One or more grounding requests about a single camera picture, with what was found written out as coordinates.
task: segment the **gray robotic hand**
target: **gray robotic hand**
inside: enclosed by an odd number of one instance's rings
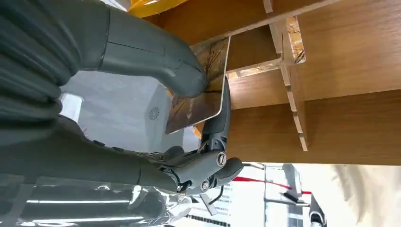
[[[199,95],[207,77],[185,42],[97,0],[2,0],[0,6],[0,174],[33,184],[57,178],[195,194],[228,183],[242,169],[239,159],[226,161],[228,83],[221,114],[205,124],[202,147],[185,154],[173,148],[155,158],[107,148],[58,116],[59,86],[78,70],[151,76],[182,97]]]

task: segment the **clear plastic sheet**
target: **clear plastic sheet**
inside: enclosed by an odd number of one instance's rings
[[[191,210],[189,197],[153,186],[0,175],[0,227],[150,227]]]

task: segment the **wire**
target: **wire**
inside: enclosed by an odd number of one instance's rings
[[[217,200],[219,200],[221,198],[221,196],[223,195],[223,191],[224,191],[224,186],[222,185],[220,187],[220,194],[212,201],[209,202],[209,205],[212,205],[214,202],[216,202]]]

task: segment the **wooden board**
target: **wooden board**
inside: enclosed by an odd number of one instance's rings
[[[232,111],[227,153],[243,161],[401,165],[401,90],[306,102],[308,152],[288,105]]]
[[[280,70],[230,79],[228,82],[233,110],[288,102]]]
[[[189,0],[151,21],[189,45],[236,35],[339,0]]]
[[[231,37],[227,70],[277,59],[269,26],[262,26]]]
[[[305,99],[401,89],[401,1],[344,0],[298,22]]]
[[[308,151],[307,133],[305,128],[305,101],[303,98],[302,84],[295,67],[293,57],[292,43],[287,28],[287,21],[281,20],[270,24],[270,30],[275,36],[275,48],[282,48],[282,61],[280,62],[280,71],[287,89],[288,102],[293,113],[294,124],[298,131],[299,141],[303,151]]]
[[[288,104],[233,110],[227,155],[243,161],[293,162],[304,154]]]

